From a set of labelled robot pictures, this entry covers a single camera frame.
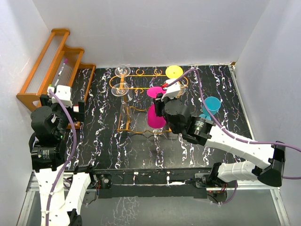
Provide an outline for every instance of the wooden dish rack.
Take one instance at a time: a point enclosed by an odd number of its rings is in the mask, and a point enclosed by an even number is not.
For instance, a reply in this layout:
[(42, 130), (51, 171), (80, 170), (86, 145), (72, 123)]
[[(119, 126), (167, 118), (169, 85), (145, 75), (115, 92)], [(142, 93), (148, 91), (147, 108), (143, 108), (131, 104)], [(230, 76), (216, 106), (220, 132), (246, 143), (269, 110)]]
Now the wooden dish rack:
[[(84, 54), (82, 48), (71, 48), (65, 44), (70, 31), (68, 29), (53, 29), (43, 50), (41, 51), (36, 63), (29, 73), (17, 98), (30, 110), (34, 111), (40, 105), (41, 94), (47, 94), (47, 88), (53, 84), (64, 65), (60, 75), (58, 85), (73, 86), (78, 69), (88, 69), (91, 74), (86, 84), (84, 100), (86, 102), (93, 74), (96, 68), (95, 64), (83, 64), (81, 58)], [(75, 128), (79, 129), (80, 122), (74, 123)]]

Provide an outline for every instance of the metal frame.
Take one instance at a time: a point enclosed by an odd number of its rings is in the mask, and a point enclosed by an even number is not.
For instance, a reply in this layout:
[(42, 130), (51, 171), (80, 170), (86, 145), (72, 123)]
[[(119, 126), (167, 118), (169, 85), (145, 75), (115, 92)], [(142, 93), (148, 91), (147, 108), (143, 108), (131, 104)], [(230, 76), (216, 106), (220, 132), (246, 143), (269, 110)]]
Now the metal frame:
[[(240, 103), (241, 103), (241, 106), (242, 106), (242, 109), (243, 109), (243, 112), (244, 112), (244, 115), (246, 118), (246, 122), (250, 129), (251, 136), (254, 139), (254, 134), (251, 129), (251, 125), (250, 125), (249, 119), (247, 117), (246, 109), (244, 107), (244, 104), (242, 102), (242, 98), (241, 98), (241, 95), (240, 95), (240, 92), (238, 89), (235, 71), (233, 70), (231, 65), (228, 65), (228, 66), (229, 66), (229, 70), (230, 70), (230, 73), (231, 73), (231, 76), (232, 76), (232, 79), (234, 82), (234, 86), (236, 88), (236, 92), (238, 94), (238, 98), (240, 100)], [(73, 174), (72, 172), (64, 172), (64, 178), (70, 177), (72, 174)], [(279, 188), (267, 186), (259, 181), (238, 181), (237, 189), (238, 190), (254, 190), (254, 189), (255, 190), (262, 190), (262, 189), (267, 190), (267, 189), (269, 189), (271, 192), (271, 196), (272, 196), (281, 226), (290, 226), (290, 222), (289, 222), (289, 219), (288, 219), (288, 216), (287, 216), (287, 213), (286, 213), (286, 210), (283, 205), (282, 198), (281, 198), (281, 195), (279, 192), (279, 190), (280, 190)], [(214, 190), (219, 190), (219, 188), (207, 188), (207, 190), (214, 191)], [(29, 214), (30, 214), (30, 210), (32, 207), (32, 202), (34, 199), (35, 192), (38, 192), (38, 191), (39, 191), (38, 181), (37, 181), (34, 173), (32, 173), (28, 187), (27, 187), (25, 200), (24, 200), (24, 203), (22, 206), (22, 210), (20, 213), (20, 217), (19, 217), (17, 226), (25, 226), (26, 225)]]

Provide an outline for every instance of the yellow disc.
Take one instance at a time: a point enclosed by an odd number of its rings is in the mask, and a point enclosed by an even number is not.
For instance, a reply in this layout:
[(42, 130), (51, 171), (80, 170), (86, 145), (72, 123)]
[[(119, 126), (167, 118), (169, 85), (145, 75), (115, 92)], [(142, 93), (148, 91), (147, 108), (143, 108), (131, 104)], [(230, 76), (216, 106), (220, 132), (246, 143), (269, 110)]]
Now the yellow disc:
[(165, 71), (169, 79), (177, 79), (183, 74), (183, 69), (177, 65), (169, 66)]

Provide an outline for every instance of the gold wire rack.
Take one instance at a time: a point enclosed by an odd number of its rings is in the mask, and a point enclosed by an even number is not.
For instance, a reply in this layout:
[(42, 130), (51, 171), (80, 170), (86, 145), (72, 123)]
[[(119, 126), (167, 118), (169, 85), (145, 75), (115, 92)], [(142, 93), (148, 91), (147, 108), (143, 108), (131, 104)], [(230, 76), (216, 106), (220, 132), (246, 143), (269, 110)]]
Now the gold wire rack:
[[(154, 71), (154, 74), (153, 75), (145, 75), (144, 74), (144, 70), (142, 69), (137, 69), (136, 70), (136, 75), (129, 75), (128, 77), (166, 77), (166, 75), (162, 75), (162, 70), (158, 70), (158, 69), (155, 69)], [(115, 78), (119, 78), (120, 81), (120, 88), (123, 87), (123, 83), (125, 81), (125, 78), (122, 77), (118, 77), (118, 76), (114, 76), (110, 79), (109, 81), (109, 85), (112, 89), (114, 89), (113, 85), (112, 85), (112, 81), (115, 79)], [(186, 77), (184, 77), (184, 79), (186, 80), (186, 84), (183, 84), (183, 86), (181, 86), (182, 89), (186, 88), (189, 84), (188, 82), (188, 79)], [(143, 93), (145, 90), (148, 90), (150, 87), (129, 87), (128, 89), (133, 89), (135, 91), (135, 94), (141, 94)], [(127, 102), (127, 99), (126, 99), (126, 96), (122, 96), (121, 98), (124, 98), (124, 101)], [(146, 108), (146, 109), (138, 109), (134, 106), (129, 106), (130, 108), (132, 108), (133, 110), (135, 111), (140, 111), (140, 112), (146, 112), (150, 107)], [(164, 130), (164, 131), (161, 131), (161, 132), (154, 132), (154, 131), (151, 131), (149, 129), (146, 129), (144, 131), (135, 131), (135, 130), (132, 130), (130, 129), (130, 123), (131, 123), (131, 120), (129, 118), (129, 116), (127, 117), (127, 122), (126, 122), (126, 125), (125, 125), (125, 129), (121, 128), (121, 114), (119, 115), (119, 122), (118, 122), (118, 127), (117, 127), (117, 132), (122, 132), (122, 131), (126, 131), (126, 132), (132, 132), (132, 133), (135, 133), (135, 134), (143, 134), (145, 132), (149, 132), (149, 133), (152, 133), (152, 134), (163, 134), (163, 133), (166, 133), (166, 132), (171, 132), (171, 129), (168, 129), (168, 130)]]

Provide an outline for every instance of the gray floor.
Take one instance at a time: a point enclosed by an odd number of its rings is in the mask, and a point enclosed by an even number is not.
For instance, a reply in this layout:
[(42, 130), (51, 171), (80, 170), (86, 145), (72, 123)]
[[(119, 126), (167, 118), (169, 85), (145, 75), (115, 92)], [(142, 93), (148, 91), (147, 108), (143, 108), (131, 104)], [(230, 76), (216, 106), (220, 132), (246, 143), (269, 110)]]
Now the gray floor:
[[(94, 193), (85, 199), (93, 199)], [(81, 209), (83, 226), (280, 226), (269, 190), (238, 190), (221, 207), (190, 197), (113, 198)], [(39, 226), (40, 197), (36, 192), (27, 226)]]

